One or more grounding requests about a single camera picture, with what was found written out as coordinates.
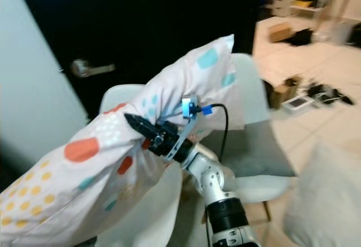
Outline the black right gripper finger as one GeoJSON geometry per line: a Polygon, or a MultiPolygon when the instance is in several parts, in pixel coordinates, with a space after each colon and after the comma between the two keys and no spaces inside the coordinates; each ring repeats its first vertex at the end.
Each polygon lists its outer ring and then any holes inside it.
{"type": "Polygon", "coordinates": [[[139,132],[143,137],[149,140],[164,140],[162,126],[151,123],[146,118],[137,114],[126,113],[125,118],[131,128],[139,132]]]}

